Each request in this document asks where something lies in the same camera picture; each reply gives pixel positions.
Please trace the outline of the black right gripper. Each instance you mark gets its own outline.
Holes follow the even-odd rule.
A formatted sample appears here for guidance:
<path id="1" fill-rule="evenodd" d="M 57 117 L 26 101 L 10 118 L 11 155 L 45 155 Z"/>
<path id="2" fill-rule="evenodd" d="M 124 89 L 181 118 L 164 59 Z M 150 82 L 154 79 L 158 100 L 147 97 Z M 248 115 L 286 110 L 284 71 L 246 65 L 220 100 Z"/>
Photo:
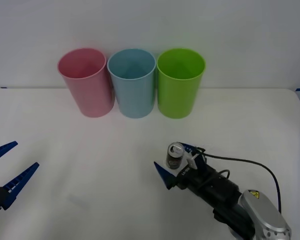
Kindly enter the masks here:
<path id="1" fill-rule="evenodd" d="M 206 150 L 181 142 L 184 150 L 192 156 L 202 155 Z M 186 165 L 175 177 L 157 162 L 154 166 L 165 187 L 170 190 L 176 185 L 181 189 L 188 189 L 200 198 L 223 198 L 223 173 L 216 171 L 205 161 L 196 163 L 197 169 Z"/>

